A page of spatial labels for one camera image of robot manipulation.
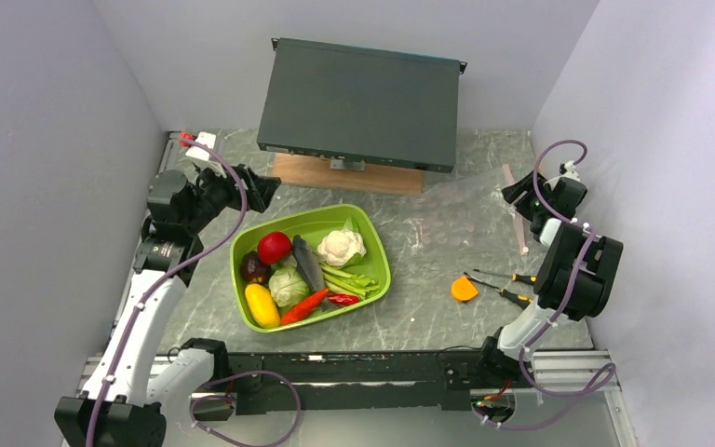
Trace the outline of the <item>clear pink zip top bag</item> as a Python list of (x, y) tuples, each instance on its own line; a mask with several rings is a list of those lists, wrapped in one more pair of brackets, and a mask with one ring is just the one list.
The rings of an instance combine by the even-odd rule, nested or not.
[(402, 198), (400, 213), (417, 252), (530, 252), (522, 217), (502, 190), (515, 181), (508, 164), (461, 180), (437, 184)]

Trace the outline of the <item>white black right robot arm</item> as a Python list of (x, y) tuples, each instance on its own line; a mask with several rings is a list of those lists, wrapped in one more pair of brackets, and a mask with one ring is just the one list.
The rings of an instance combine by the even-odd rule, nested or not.
[(621, 241), (590, 235), (589, 225), (575, 221), (587, 195), (575, 173), (549, 181), (532, 171), (502, 194), (547, 251), (531, 302), (481, 347), (476, 374), (486, 386), (514, 382), (526, 373), (547, 332), (598, 316), (609, 301), (624, 250)]

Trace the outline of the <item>white cauliflower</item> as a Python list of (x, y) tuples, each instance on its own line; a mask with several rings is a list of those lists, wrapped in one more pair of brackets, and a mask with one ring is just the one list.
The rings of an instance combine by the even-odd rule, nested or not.
[(326, 264), (344, 267), (359, 262), (367, 253), (362, 235), (354, 230), (333, 230), (317, 246), (317, 254)]

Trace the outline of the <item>green cabbage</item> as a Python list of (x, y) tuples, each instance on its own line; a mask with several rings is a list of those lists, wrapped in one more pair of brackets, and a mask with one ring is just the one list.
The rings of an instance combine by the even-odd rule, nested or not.
[(269, 291), (278, 307), (297, 305), (310, 295), (310, 289), (295, 267), (279, 268), (268, 281)]

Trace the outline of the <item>grey toy fish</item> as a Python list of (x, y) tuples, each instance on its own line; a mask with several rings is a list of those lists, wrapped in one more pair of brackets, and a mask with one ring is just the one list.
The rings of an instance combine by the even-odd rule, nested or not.
[(311, 292), (326, 288), (325, 278), (317, 256), (307, 242), (299, 235), (292, 238), (291, 254), (296, 261), (296, 270)]

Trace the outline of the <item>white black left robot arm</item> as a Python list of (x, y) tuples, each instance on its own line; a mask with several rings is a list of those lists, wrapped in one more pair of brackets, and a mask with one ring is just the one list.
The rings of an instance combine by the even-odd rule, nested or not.
[(94, 372), (54, 412), (67, 445), (160, 446), (193, 391), (228, 383), (227, 349), (217, 340), (191, 339), (161, 374), (151, 370), (173, 310), (210, 253), (200, 232), (226, 208), (266, 211), (281, 184), (245, 165), (226, 175), (199, 169), (194, 180), (170, 169), (151, 180), (125, 308)]

